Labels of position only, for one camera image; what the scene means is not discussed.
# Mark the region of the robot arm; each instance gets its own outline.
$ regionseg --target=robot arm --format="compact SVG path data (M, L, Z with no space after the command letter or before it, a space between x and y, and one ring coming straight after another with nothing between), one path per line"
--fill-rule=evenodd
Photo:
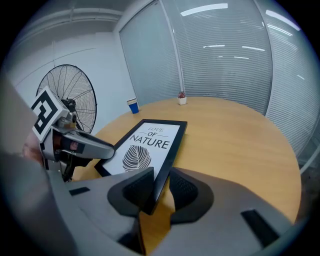
M32 130L40 141L44 167L59 171L65 182L70 181L76 166L86 166L92 159L110 159L114 146L87 132L77 129L76 102L62 101L45 87L36 97L31 109L38 119ZM59 148L54 138L61 137ZM77 142L76 149L70 147Z

